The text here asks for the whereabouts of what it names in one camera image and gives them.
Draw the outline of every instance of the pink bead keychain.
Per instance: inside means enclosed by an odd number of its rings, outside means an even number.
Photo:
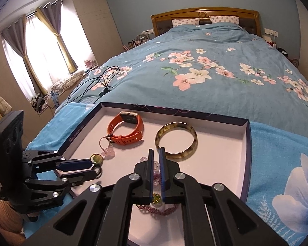
[[[111,140],[110,140],[110,136],[111,135],[107,135],[105,137],[102,137],[100,138],[99,140],[99,147],[103,150],[103,152],[101,153],[101,155],[104,157],[104,159],[106,160],[109,160],[109,159],[112,159],[114,156],[115,156],[115,152],[114,152],[114,149],[113,149],[113,144],[111,143]],[[107,139],[108,140],[108,147],[106,149],[104,149],[101,145],[100,145],[100,141],[102,139]]]

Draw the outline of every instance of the blue wall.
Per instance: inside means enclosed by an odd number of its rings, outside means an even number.
[[[152,28],[151,15],[172,10],[222,6],[256,10],[261,27],[278,31],[276,39],[292,58],[300,56],[300,23],[295,0],[107,0],[123,44]]]

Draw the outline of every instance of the bangle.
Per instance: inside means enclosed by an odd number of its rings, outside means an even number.
[[[186,158],[189,158],[196,151],[198,140],[197,140],[197,135],[196,135],[195,129],[192,126],[190,126],[190,125],[188,125],[186,123],[174,122],[174,123],[167,124],[167,125],[163,126],[162,128],[160,128],[160,130],[157,132],[157,134],[155,136],[155,146],[156,146],[156,149],[157,150],[160,149],[159,142],[160,142],[162,136],[164,134],[166,134],[167,132],[169,132],[171,130],[174,130],[176,128],[182,128],[182,129],[188,130],[193,135],[194,141],[193,141],[192,145],[189,146],[189,148],[186,149],[185,151],[182,151],[182,152],[179,152],[179,153],[175,153],[175,154],[165,152],[165,156],[168,159],[180,159],[180,158],[186,159]]]

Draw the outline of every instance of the window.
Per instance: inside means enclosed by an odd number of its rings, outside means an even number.
[[[86,70],[86,60],[94,60],[94,55],[74,11],[62,5],[61,35],[78,69]],[[47,90],[57,81],[69,77],[69,71],[57,44],[55,35],[36,17],[26,20],[26,49],[36,76]],[[12,73],[25,97],[35,95],[34,87],[23,59],[2,39],[5,54]]]

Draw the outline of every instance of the floral bedspread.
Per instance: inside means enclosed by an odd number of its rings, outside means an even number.
[[[120,67],[110,82],[114,89],[98,100],[103,85],[89,81],[74,95],[89,89],[80,102],[229,115],[308,137],[308,81],[276,49],[238,25],[177,26],[111,58],[83,82],[108,66]]]

